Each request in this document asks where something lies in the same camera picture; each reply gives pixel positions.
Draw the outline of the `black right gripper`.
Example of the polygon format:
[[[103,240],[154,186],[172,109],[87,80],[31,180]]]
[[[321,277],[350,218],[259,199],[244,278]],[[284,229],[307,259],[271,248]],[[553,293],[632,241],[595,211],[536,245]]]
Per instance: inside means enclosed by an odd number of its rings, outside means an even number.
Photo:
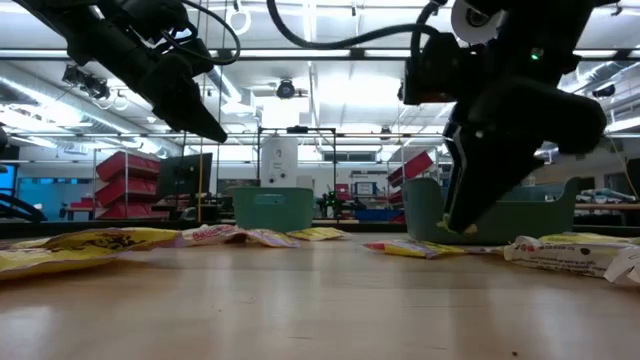
[[[543,165],[544,142],[563,154],[594,150],[606,127],[595,100],[541,82],[493,82],[458,103],[444,128],[451,157],[444,206],[448,228],[465,231]]]

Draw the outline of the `blue storage bin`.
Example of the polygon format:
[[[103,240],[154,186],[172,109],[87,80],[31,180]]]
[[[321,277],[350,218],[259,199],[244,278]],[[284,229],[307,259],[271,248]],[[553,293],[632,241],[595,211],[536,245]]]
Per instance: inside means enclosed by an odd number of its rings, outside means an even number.
[[[355,218],[360,222],[390,222],[402,214],[402,210],[393,209],[366,209],[354,211]]]

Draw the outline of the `tilted red storage bin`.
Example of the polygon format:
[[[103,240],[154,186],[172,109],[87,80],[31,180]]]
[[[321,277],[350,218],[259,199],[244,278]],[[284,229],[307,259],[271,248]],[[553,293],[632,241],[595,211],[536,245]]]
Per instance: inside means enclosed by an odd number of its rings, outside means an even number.
[[[392,171],[387,177],[391,187],[400,187],[405,181],[413,179],[428,170],[434,161],[426,151],[422,151]]]

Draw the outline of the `dark teal plastic bin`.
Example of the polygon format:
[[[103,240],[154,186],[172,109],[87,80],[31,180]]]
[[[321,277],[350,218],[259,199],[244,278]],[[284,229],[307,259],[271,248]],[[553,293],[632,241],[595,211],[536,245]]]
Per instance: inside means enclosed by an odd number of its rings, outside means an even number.
[[[520,235],[539,238],[572,229],[578,177],[564,183],[519,186],[507,193],[466,234],[440,226],[448,190],[430,178],[415,178],[402,188],[405,222],[417,241],[445,245],[501,246]]]

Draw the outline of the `wooden workbench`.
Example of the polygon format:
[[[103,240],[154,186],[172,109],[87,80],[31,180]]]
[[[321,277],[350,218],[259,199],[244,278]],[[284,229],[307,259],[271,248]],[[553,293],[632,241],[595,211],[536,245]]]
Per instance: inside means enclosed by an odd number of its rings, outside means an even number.
[[[576,210],[640,211],[640,204],[576,203]]]

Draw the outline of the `light teal plastic bin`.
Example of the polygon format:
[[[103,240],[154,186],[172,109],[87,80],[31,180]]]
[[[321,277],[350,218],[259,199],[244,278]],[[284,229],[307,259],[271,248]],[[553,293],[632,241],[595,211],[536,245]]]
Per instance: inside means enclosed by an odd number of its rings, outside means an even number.
[[[299,187],[235,187],[234,216],[240,228],[268,229],[281,233],[312,226],[315,197]]]

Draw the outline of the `blue lit screen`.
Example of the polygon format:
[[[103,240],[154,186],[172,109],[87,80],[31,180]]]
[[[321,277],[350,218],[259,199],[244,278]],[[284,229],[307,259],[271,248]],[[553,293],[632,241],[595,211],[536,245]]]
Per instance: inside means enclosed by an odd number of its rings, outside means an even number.
[[[16,195],[17,171],[14,164],[0,164],[0,194]]]

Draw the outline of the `black background monitor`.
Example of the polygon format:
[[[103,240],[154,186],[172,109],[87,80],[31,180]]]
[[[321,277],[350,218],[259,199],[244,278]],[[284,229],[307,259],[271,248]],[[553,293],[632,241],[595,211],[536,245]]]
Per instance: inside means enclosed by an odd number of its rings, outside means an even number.
[[[212,153],[161,160],[156,195],[165,198],[208,193],[212,163]]]

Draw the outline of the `black hanging projector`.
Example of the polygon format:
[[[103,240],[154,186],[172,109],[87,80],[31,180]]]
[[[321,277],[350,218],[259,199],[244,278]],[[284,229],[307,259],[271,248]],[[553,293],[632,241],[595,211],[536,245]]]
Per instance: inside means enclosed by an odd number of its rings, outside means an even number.
[[[79,88],[95,100],[106,100],[111,95],[106,79],[86,73],[77,65],[66,66],[62,81],[72,87]]]

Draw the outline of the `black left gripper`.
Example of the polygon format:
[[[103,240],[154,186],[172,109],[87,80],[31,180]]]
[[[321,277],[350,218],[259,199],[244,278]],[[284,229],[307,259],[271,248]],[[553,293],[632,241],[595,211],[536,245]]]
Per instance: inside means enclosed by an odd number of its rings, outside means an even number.
[[[181,0],[67,0],[67,53],[79,65],[99,62],[172,129],[227,140],[193,81],[213,57]]]

